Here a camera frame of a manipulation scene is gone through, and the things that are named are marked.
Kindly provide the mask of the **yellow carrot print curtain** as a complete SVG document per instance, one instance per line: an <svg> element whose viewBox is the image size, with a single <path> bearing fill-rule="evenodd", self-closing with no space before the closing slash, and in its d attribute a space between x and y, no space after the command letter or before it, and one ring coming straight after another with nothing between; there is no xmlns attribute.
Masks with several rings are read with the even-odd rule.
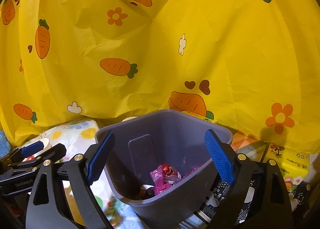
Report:
<svg viewBox="0 0 320 229"><path fill-rule="evenodd" d="M1 0L1 129L195 112L319 152L316 0Z"/></svg>

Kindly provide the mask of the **small red wrapper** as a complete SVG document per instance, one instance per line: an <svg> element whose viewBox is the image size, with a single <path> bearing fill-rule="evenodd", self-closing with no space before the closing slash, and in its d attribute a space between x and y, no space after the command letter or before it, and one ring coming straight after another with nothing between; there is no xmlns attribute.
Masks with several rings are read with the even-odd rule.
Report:
<svg viewBox="0 0 320 229"><path fill-rule="evenodd" d="M166 183L175 185L182 179L181 174L175 168L168 164L162 164L161 170L163 174L163 180Z"/></svg>

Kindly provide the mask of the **blue plush monster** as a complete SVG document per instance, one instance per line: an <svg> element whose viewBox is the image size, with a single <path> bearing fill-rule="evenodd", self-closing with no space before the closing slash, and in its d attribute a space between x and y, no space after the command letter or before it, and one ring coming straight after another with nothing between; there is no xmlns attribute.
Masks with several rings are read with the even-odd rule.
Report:
<svg viewBox="0 0 320 229"><path fill-rule="evenodd" d="M0 158L7 155L11 151L11 145L3 130L0 131Z"/></svg>

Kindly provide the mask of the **apple print paper cup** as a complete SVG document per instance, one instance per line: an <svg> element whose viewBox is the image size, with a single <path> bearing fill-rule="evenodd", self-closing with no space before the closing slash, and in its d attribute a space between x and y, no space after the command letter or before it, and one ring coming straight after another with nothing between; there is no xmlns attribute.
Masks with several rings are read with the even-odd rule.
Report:
<svg viewBox="0 0 320 229"><path fill-rule="evenodd" d="M135 200L148 200L155 196L152 185L141 185L139 193L135 196Z"/></svg>

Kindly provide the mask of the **grey plastic trash bin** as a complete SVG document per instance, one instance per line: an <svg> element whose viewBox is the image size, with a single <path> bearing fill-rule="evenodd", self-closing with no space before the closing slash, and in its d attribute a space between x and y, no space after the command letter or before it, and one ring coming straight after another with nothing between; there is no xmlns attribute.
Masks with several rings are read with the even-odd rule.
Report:
<svg viewBox="0 0 320 229"><path fill-rule="evenodd" d="M100 129L101 143L113 133L115 144L106 164L114 195L129 205L150 228L173 228L204 203L217 175L204 145L207 130L230 144L233 135L223 126L176 110L161 110ZM181 182L165 192L138 200L142 185L152 185L150 173L161 164L175 168Z"/></svg>

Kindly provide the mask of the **pastel plaid cloth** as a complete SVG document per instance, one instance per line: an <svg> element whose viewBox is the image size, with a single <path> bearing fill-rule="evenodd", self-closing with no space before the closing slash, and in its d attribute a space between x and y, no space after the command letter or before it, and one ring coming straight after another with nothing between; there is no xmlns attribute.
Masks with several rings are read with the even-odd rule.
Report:
<svg viewBox="0 0 320 229"><path fill-rule="evenodd" d="M231 147L237 154L244 154L252 161L262 162L268 143L236 132Z"/></svg>

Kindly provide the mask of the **small pink plastic bag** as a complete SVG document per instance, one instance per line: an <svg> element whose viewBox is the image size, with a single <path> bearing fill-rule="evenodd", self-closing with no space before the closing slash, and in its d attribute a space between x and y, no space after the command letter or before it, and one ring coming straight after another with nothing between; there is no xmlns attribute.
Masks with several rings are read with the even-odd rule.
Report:
<svg viewBox="0 0 320 229"><path fill-rule="evenodd" d="M182 179L179 182L181 182L183 179L187 178L189 175L194 173L199 168L200 168L200 166L192 167L183 176L181 175ZM162 174L162 170L161 170L161 165L157 169L155 169L154 171L150 172L150 176L151 176L151 178L153 180L153 183L155 184L153 186L153 190L155 192L155 196L163 193L164 191L166 191L166 190L168 190L168 189L170 189L171 187L174 186L174 185L171 185L169 183L164 182L163 174Z"/></svg>

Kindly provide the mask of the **yellow tissue pack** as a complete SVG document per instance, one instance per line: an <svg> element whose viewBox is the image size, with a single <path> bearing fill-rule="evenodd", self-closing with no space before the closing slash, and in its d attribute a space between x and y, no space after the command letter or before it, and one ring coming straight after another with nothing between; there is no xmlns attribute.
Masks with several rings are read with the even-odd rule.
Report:
<svg viewBox="0 0 320 229"><path fill-rule="evenodd" d="M285 187L289 192L291 209L294 211L299 204L299 200L294 197L294 191L309 173L310 155L268 143L261 160L265 163L270 159L274 159L280 169Z"/></svg>

